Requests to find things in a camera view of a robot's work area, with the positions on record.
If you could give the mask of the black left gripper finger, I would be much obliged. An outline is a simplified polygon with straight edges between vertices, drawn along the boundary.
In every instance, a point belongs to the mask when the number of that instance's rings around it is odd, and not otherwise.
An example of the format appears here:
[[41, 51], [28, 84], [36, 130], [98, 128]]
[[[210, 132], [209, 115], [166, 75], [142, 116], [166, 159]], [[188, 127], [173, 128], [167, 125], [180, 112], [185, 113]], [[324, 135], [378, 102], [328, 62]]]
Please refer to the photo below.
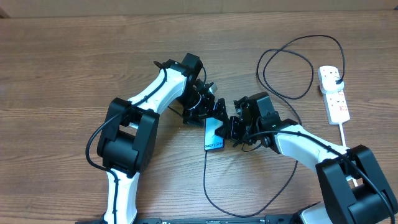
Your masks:
[[182, 114], [183, 124], [192, 126], [204, 127], [206, 116], [204, 114], [192, 114], [189, 111], [185, 111]]
[[214, 102], [211, 105], [211, 117], [222, 121], [223, 123], [227, 123], [229, 121], [224, 98], [218, 99], [217, 102]]

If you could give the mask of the Samsung Galaxy smartphone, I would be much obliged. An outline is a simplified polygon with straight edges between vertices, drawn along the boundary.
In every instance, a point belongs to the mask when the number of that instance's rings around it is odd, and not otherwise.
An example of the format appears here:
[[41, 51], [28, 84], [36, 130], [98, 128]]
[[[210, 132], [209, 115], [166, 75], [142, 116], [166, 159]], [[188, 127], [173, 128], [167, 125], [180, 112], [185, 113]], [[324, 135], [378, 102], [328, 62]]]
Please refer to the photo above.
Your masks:
[[212, 151], [224, 147], [224, 139], [215, 134], [215, 131], [223, 125], [223, 122], [215, 118], [207, 118], [205, 121], [205, 151]]

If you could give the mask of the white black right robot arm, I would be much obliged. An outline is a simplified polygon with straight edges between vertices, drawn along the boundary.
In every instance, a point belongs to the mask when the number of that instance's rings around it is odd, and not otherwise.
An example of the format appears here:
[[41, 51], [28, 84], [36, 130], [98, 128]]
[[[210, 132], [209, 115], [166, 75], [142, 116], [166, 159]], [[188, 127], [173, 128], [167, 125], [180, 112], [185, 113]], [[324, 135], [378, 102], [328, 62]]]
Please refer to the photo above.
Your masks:
[[213, 107], [222, 126], [215, 133], [236, 144], [261, 142], [277, 154], [291, 157], [314, 171], [322, 202], [287, 217], [289, 223], [395, 223], [397, 199], [370, 148], [339, 146], [306, 131], [291, 119], [281, 119], [266, 92], [234, 101], [236, 116], [228, 116], [223, 99]]

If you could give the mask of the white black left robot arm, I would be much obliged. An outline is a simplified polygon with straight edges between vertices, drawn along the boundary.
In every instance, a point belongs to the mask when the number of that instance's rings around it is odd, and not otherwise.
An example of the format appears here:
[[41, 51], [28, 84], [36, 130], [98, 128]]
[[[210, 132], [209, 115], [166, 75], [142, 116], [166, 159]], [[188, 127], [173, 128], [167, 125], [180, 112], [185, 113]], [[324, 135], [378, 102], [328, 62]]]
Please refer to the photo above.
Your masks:
[[160, 115], [177, 100], [186, 124], [201, 126], [213, 119], [225, 124], [228, 116], [222, 99], [215, 100], [213, 83], [197, 76], [203, 66], [161, 64], [158, 77], [128, 100], [115, 98], [104, 123], [92, 134], [86, 148], [98, 138], [99, 166], [108, 176], [107, 210], [100, 223], [134, 223], [139, 176], [147, 168], [155, 148]]

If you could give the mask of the white charger plug adapter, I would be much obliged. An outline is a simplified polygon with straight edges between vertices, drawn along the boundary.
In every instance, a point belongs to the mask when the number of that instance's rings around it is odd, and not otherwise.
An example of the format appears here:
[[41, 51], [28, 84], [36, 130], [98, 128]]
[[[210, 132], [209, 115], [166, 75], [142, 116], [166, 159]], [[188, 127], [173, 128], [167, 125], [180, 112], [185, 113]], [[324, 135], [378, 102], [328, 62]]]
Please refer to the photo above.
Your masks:
[[323, 94], [334, 93], [337, 91], [341, 91], [345, 87], [345, 83], [337, 83], [339, 81], [339, 77], [324, 77], [322, 76], [320, 79], [320, 90]]

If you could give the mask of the white power strip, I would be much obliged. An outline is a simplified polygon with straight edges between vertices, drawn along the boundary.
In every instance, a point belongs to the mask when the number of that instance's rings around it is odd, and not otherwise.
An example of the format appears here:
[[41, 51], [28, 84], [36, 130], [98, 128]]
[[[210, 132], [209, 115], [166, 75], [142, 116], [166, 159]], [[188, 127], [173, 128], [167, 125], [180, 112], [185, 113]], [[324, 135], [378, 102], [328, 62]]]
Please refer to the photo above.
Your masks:
[[[338, 69], [329, 65], [321, 66], [317, 73], [319, 81], [322, 76], [334, 76], [340, 78]], [[350, 120], [348, 105], [343, 90], [329, 94], [322, 93], [322, 95], [325, 104], [326, 115], [330, 124], [338, 125]]]

